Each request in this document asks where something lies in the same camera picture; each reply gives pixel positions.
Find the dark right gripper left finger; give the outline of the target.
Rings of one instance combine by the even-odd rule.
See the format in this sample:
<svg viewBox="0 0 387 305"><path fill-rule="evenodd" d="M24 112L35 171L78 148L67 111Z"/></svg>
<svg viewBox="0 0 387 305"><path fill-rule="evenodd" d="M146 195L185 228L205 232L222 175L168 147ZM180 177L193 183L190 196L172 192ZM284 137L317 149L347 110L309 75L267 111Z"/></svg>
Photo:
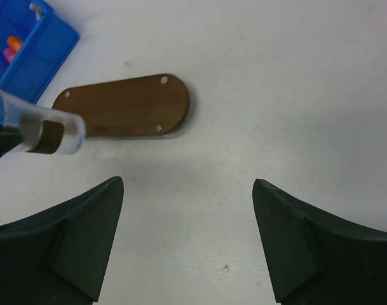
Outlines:
<svg viewBox="0 0 387 305"><path fill-rule="evenodd" d="M123 196L122 178L112 177L0 226L0 304L97 302Z"/></svg>

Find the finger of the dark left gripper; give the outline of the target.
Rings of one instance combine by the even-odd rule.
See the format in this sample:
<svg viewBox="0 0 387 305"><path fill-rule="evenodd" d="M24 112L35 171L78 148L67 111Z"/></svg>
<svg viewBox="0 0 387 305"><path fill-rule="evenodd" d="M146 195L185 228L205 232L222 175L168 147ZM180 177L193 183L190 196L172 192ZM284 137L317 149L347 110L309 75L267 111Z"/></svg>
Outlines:
<svg viewBox="0 0 387 305"><path fill-rule="evenodd" d="M23 142L18 128L0 125L0 158Z"/></svg>

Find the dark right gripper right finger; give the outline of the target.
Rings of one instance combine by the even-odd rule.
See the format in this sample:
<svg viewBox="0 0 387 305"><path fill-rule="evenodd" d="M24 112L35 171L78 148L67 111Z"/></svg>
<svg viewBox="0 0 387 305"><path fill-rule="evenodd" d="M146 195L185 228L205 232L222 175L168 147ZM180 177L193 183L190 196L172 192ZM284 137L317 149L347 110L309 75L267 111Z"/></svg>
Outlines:
<svg viewBox="0 0 387 305"><path fill-rule="evenodd" d="M278 304L387 304L387 232L262 179L254 182L252 200Z"/></svg>

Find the clear glass cup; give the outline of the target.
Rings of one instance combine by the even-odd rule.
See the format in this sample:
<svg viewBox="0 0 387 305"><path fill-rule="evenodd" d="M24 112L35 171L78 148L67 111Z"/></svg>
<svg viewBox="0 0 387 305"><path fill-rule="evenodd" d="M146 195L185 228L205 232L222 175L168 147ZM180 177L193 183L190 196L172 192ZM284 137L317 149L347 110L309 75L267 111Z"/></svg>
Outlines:
<svg viewBox="0 0 387 305"><path fill-rule="evenodd" d="M14 152L74 154L86 136L81 116L34 105L2 90L0 125L21 133L23 141Z"/></svg>

